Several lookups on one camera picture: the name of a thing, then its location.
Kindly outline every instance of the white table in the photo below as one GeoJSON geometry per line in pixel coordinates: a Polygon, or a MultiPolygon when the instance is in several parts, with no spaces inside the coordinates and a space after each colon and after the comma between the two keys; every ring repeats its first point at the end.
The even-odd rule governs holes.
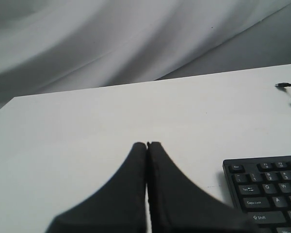
{"type": "Polygon", "coordinates": [[[229,203],[222,161],[291,155],[291,65],[18,97],[0,110],[0,233],[42,233],[136,141],[229,203]]]}

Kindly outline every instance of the black foam pad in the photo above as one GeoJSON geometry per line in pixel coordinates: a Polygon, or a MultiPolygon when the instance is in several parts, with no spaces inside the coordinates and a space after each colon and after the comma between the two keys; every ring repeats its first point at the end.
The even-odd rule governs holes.
{"type": "Polygon", "coordinates": [[[258,233],[246,214],[191,182],[158,142],[148,143],[147,188],[153,233],[258,233]]]}
{"type": "Polygon", "coordinates": [[[47,233],[145,233],[145,172],[146,146],[135,143],[113,177],[87,200],[58,215],[47,233]]]}

